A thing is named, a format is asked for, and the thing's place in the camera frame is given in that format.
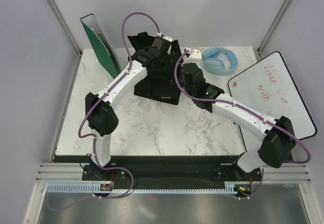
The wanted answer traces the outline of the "black canvas bag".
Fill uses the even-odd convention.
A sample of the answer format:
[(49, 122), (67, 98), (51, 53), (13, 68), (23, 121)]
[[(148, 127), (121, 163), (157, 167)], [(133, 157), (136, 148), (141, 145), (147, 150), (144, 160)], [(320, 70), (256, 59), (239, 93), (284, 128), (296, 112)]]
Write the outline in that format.
[(128, 39), (135, 49), (132, 59), (147, 69), (147, 76), (135, 85), (134, 95), (177, 105), (180, 90), (175, 83), (174, 69), (181, 55), (178, 40), (170, 42), (146, 32)]

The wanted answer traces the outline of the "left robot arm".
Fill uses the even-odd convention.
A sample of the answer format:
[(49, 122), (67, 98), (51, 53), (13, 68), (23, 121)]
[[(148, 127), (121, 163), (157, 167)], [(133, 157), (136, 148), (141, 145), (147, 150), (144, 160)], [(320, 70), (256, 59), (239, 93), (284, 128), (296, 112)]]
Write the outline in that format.
[(156, 36), (153, 43), (134, 54), (128, 53), (126, 68), (106, 88), (97, 94), (86, 96), (86, 117), (94, 137), (92, 161), (99, 167), (111, 161), (111, 135), (117, 128), (119, 120), (115, 110), (126, 94), (146, 78), (159, 61), (168, 54), (173, 38)]

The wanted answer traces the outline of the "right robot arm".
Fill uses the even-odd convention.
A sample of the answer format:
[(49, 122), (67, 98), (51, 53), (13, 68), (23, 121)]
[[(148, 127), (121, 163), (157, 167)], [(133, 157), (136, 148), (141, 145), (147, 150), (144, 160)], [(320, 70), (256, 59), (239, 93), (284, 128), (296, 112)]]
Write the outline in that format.
[(180, 78), (183, 91), (197, 107), (230, 119), (259, 140), (258, 146), (234, 161), (234, 169), (250, 173), (266, 165), (281, 167), (296, 145), (289, 118), (268, 117), (240, 104), (221, 88), (207, 83), (203, 71), (195, 63), (182, 65)]

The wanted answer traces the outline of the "light blue headphones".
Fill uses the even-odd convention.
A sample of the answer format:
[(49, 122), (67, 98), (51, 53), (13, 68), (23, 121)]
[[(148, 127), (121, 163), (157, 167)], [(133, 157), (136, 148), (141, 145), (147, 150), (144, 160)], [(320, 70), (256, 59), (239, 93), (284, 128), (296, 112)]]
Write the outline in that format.
[[(226, 68), (223, 60), (218, 58), (219, 55), (225, 55), (229, 61), (230, 67)], [(228, 76), (233, 73), (238, 65), (235, 54), (221, 47), (210, 47), (202, 53), (202, 60), (205, 70), (211, 74), (218, 76)]]

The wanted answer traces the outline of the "green file holder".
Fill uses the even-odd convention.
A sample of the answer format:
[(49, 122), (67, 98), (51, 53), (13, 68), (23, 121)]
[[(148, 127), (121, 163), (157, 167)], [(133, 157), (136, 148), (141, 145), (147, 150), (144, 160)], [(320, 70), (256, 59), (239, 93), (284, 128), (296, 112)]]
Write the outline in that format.
[(96, 16), (88, 14), (81, 17), (80, 21), (99, 63), (115, 79), (122, 69), (114, 47), (102, 31)]

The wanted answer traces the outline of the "whiteboard with red writing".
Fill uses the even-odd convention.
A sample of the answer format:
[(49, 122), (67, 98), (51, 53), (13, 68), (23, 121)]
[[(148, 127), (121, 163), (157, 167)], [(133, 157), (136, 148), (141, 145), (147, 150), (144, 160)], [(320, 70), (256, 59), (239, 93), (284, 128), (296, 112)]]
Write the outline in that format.
[(295, 136), (316, 135), (316, 125), (280, 52), (276, 51), (228, 81), (230, 95), (239, 103), (266, 116), (285, 116)]

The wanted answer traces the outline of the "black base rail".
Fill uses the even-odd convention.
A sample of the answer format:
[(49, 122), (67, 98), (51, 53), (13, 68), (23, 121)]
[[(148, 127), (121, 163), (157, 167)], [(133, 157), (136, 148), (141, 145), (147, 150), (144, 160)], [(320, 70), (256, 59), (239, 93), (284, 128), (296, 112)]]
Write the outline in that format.
[(83, 180), (112, 180), (118, 187), (193, 189), (219, 188), (225, 182), (258, 182), (261, 170), (233, 168), (237, 156), (112, 156), (105, 170), (90, 156), (56, 156), (55, 163), (84, 163)]

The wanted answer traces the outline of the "left aluminium frame post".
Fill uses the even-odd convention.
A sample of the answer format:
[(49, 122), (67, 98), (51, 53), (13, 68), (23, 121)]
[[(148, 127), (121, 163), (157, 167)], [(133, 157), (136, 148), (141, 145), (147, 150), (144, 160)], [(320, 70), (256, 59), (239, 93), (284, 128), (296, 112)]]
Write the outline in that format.
[(59, 22), (61, 28), (63, 29), (65, 35), (68, 37), (69, 42), (71, 43), (71, 45), (73, 46), (74, 50), (76, 51), (78, 57), (81, 57), (82, 52), (70, 30), (70, 28), (68, 27), (58, 5), (56, 4), (55, 0), (46, 0), (46, 2), (48, 3), (52, 13), (54, 14), (55, 18), (57, 19), (57, 21)]

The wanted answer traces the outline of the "aluminium frame post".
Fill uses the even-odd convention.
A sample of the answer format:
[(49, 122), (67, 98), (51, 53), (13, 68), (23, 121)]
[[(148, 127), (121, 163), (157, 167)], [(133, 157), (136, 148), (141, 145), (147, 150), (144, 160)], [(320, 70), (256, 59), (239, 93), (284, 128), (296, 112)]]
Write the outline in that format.
[(284, 17), (284, 15), (285, 15), (289, 5), (292, 3), (292, 1), (293, 0), (283, 0), (276, 15), (274, 16), (274, 19), (272, 20), (270, 27), (268, 28), (266, 34), (264, 35), (264, 37), (261, 41), (261, 44), (257, 48), (254, 48), (254, 52), (258, 58), (262, 57), (262, 52), (266, 48), (268, 42), (270, 41), (270, 38), (272, 37), (273, 33), (275, 32), (281, 19)]
[(82, 52), (70, 30), (70, 28), (68, 27), (58, 5), (56, 4), (55, 0), (46, 0), (46, 2), (48, 3), (52, 13), (54, 14), (55, 18), (57, 19), (57, 21), (59, 22), (61, 28), (63, 29), (65, 35), (68, 37), (69, 42), (71, 43), (71, 45), (73, 46), (74, 50), (76, 51), (78, 57), (81, 57)]

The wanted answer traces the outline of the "right aluminium frame post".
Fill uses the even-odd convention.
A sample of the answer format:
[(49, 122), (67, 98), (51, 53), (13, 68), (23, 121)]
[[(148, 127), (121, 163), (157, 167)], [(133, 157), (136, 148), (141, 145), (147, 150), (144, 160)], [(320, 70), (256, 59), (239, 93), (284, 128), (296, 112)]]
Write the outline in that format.
[(254, 52), (258, 58), (262, 57), (262, 52), (266, 48), (268, 42), (270, 41), (270, 38), (272, 37), (273, 33), (275, 32), (281, 19), (284, 17), (284, 15), (285, 15), (289, 5), (292, 3), (292, 1), (293, 0), (283, 0), (276, 15), (274, 16), (274, 19), (272, 20), (270, 27), (268, 28), (266, 34), (264, 35), (264, 37), (261, 41), (261, 44), (257, 48), (254, 48)]

